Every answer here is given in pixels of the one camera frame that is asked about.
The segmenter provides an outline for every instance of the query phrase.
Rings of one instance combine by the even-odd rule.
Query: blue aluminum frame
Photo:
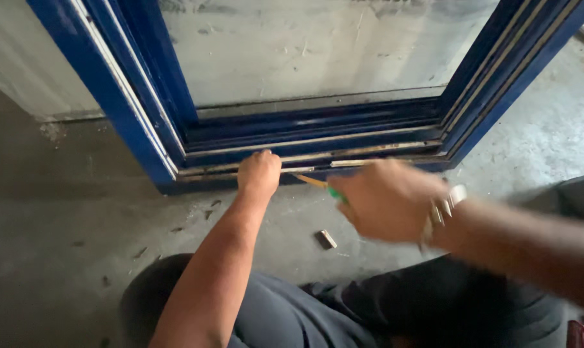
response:
[[[453,168],[584,23],[584,0],[502,0],[439,97],[199,120],[155,0],[28,3],[164,193],[267,147],[319,178],[376,156]]]

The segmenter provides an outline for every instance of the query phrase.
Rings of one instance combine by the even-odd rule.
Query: concrete floor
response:
[[[584,44],[572,39],[446,175],[518,203],[583,174]],[[41,128],[0,93],[0,347],[121,346],[116,309],[126,285],[159,255],[194,251],[233,198],[160,196],[106,121]],[[321,229],[337,249],[319,248],[312,234]],[[273,197],[254,269],[299,283],[428,257],[361,240],[324,192],[295,185]]]

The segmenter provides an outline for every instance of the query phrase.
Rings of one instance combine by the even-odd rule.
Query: dirty glass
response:
[[[497,4],[159,0],[201,108],[444,86]]]

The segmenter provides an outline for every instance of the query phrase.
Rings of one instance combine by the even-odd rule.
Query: bracelet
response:
[[[445,225],[445,216],[453,216],[455,206],[466,199],[468,196],[466,186],[457,185],[451,187],[446,199],[435,200],[432,199],[432,209],[427,214],[427,222],[423,233],[420,235],[419,249],[421,252],[427,250],[429,242],[434,238],[434,230],[436,227],[443,227]]]

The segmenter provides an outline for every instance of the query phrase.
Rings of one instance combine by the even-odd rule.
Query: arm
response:
[[[449,190],[437,176],[395,160],[329,184],[348,198],[339,209],[361,235],[392,242],[420,241],[431,200]],[[584,306],[583,223],[466,199],[435,228],[432,244]]]
[[[245,159],[234,202],[188,263],[161,314],[150,347],[226,347],[245,294],[255,239],[279,184],[269,150]]]

